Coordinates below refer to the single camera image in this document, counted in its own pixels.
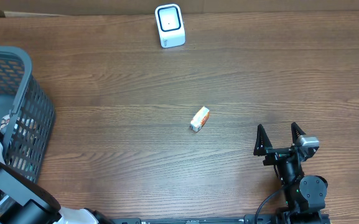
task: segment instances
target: wood grain surface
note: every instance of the wood grain surface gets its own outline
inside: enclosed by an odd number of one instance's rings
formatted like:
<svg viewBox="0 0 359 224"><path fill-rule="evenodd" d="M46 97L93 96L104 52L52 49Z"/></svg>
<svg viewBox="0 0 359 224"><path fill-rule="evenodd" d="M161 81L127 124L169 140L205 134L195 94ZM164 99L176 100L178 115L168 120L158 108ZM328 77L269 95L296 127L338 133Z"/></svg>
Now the wood grain surface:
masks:
<svg viewBox="0 0 359 224"><path fill-rule="evenodd" d="M253 156L257 125L286 147L296 121L320 139L302 166L329 182L324 213L359 223L359 11L184 21L186 44L163 50L154 16L0 19L0 45L30 54L56 106L39 184L111 217L254 213L279 188Z"/></svg>

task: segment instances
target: small packaged item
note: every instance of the small packaged item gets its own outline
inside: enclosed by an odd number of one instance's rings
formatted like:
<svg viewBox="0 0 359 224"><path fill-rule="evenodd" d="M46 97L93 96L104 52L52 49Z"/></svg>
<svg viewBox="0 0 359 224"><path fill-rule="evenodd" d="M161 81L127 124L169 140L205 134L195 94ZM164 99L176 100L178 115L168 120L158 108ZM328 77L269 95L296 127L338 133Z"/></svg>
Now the small packaged item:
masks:
<svg viewBox="0 0 359 224"><path fill-rule="evenodd" d="M209 116L210 110L203 106L190 122L190 128L192 128L193 131L198 132L203 127Z"/></svg>

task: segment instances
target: robotic arm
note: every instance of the robotic arm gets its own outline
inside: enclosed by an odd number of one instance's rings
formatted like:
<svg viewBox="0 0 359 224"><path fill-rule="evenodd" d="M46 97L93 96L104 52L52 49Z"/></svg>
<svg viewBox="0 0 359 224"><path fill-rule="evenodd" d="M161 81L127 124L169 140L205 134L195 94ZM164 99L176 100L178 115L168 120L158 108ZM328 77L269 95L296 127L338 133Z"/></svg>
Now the robotic arm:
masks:
<svg viewBox="0 0 359 224"><path fill-rule="evenodd" d="M292 123L292 145L273 149L262 125L258 126L255 156L265 156L263 164L274 166L282 188L269 196L255 215L231 218L184 218L140 220L108 218L87 208L72 210L61 207L48 192L0 162L0 206L12 198L15 203L0 215L0 224L329 224L329 216L321 215L325 207L327 181L323 177L304 175L301 162L311 158L319 148L319 140L306 135ZM276 214L260 215L262 206L284 191L287 207Z"/></svg>

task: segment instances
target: gray basket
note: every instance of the gray basket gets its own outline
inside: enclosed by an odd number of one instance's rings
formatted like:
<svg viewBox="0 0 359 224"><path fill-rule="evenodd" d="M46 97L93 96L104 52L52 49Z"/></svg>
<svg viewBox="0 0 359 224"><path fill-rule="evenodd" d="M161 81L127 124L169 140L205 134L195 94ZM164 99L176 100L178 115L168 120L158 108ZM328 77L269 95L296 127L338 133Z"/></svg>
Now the gray basket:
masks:
<svg viewBox="0 0 359 224"><path fill-rule="evenodd" d="M6 165L37 182L55 121L52 102L31 75L29 55L17 47L0 47L0 127Z"/></svg>

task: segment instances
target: black cable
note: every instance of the black cable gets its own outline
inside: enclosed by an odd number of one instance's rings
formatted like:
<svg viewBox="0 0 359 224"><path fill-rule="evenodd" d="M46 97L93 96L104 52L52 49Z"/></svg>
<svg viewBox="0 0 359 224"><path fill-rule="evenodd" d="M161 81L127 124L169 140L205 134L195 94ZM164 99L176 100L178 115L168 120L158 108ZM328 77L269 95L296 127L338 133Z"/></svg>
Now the black cable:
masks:
<svg viewBox="0 0 359 224"><path fill-rule="evenodd" d="M254 217L254 224L258 224L258 215L259 212L262 210L262 207L265 205L266 202L268 202L268 200L270 200L271 198L273 198L274 196L276 196L278 193L280 193L280 191L282 190L286 190L288 187L290 187L292 184L295 183L295 181L297 180L298 176L299 176L299 171L301 169L301 162L299 160L299 155L298 153L296 153L296 157L297 157L297 165L298 165L298 174L294 177L294 180L292 180L289 184L287 185L283 185L279 190L277 190L275 193L271 194L270 196L268 196L258 207L256 213L255 213L255 217Z"/></svg>

